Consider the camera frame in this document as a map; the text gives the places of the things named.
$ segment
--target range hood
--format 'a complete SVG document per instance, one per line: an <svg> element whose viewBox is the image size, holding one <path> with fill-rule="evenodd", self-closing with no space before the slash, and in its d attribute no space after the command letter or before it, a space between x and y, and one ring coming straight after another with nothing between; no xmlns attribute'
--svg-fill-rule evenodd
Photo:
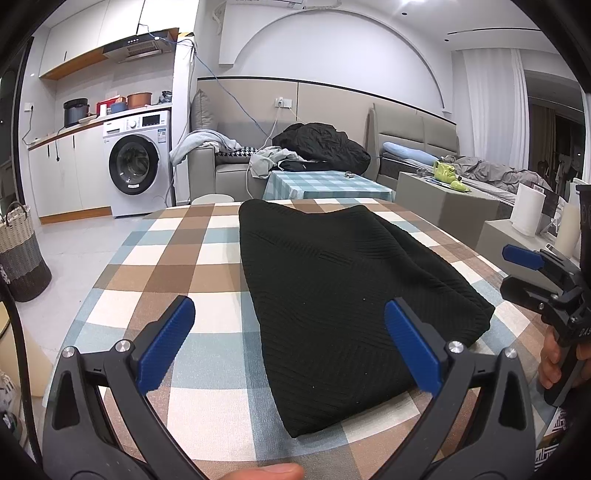
<svg viewBox="0 0 591 480"><path fill-rule="evenodd" d="M133 35L114 41L103 47L103 55L117 63L160 55L174 48L174 40L168 30Z"/></svg>

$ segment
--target blue cable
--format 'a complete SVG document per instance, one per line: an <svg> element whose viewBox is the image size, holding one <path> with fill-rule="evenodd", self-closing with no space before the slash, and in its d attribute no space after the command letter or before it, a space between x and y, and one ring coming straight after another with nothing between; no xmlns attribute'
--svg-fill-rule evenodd
<svg viewBox="0 0 591 480"><path fill-rule="evenodd" d="M145 24L140 24L140 25L143 25L144 27L147 27L147 28L148 28L148 30L150 29L148 25L145 25ZM156 37L155 37L154 35L152 35L150 32L148 32L148 35L150 35L152 38L156 38ZM182 39L182 40L180 40L180 41L178 41L178 42L174 42L174 41L167 40L166 38L162 38L162 37L159 37L159 38L160 38L160 40L163 40L163 41L164 41L164 42L166 42L166 43L170 43L171 45L178 45L179 43L182 43L182 42L184 42L185 40L189 40L188 38L184 38L184 39ZM234 99L234 101L235 101L235 102L238 104L238 106L239 106L239 107L240 107L240 109L241 109L241 110L242 110L242 111L243 111L243 112L246 114L246 116L247 116L248 118L250 118L250 119L251 119L253 122L255 122L255 125L256 125L256 126L259 128L259 130L260 130L261 132L263 132L263 134L264 134L265 136L267 136L267 132L265 132L265 131L262 129L262 127L259 125L259 123L258 123L256 120L254 120L254 118L253 118L253 117L251 117L251 116L250 116L250 114L249 114L249 113L248 113L246 110L244 110L244 107L243 107L243 106L240 104L240 102L238 101L238 99L237 99L235 96L233 96L233 94L231 94L231 93L230 93L228 90L226 90L226 88L224 87L224 85L222 85L222 82L220 82L220 79L219 79L219 78L217 78L217 75L216 75L215 73L213 73L213 72L212 72L211 68L209 68L209 67L207 66L207 64L206 64L206 63L205 63L205 62L204 62L202 59L200 59L200 58L197 56L197 49L195 48L195 43L194 43L192 40L189 40L189 42L191 42L191 50L193 50L193 55L195 56L195 58L199 60L199 62L201 63L201 65L203 65L205 68L207 68L207 70L209 71L209 73L211 73L211 74L213 75L213 77L214 77L214 78L217 80L217 82L218 82L219 86L220 86L220 87L222 87L222 90L223 90L224 92L226 92L226 93L227 93L229 96L231 96L231 97Z"/></svg>

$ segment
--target washing machine door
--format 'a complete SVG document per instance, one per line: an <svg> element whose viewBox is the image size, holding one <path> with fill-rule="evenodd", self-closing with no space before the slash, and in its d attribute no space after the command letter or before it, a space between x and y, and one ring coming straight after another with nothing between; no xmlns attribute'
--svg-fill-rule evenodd
<svg viewBox="0 0 591 480"><path fill-rule="evenodd" d="M111 150L111 180L123 193L139 195L153 184L158 161L158 151L150 140L139 135L126 135Z"/></svg>

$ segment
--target blue gripper pad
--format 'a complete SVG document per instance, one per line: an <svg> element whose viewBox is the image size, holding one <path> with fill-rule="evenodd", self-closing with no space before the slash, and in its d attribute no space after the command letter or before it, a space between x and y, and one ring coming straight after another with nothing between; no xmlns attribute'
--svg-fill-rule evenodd
<svg viewBox="0 0 591 480"><path fill-rule="evenodd" d="M194 322L195 305L184 297L138 361L136 384L142 395L160 386Z"/></svg>
<svg viewBox="0 0 591 480"><path fill-rule="evenodd" d="M530 270L539 270L544 266L544 259L540 254L515 245L506 245L503 248L503 258L508 262L521 265Z"/></svg>
<svg viewBox="0 0 591 480"><path fill-rule="evenodd" d="M418 387L436 396L443 386L441 364L427 342L394 300L386 304L384 321Z"/></svg>

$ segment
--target laundry basket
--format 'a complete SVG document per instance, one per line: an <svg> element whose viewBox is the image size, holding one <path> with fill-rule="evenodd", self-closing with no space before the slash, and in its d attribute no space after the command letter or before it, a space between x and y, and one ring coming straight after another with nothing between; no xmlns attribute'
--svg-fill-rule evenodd
<svg viewBox="0 0 591 480"><path fill-rule="evenodd" d="M31 208L12 202L0 217L0 274L16 301L39 296L51 281L29 215Z"/></svg>

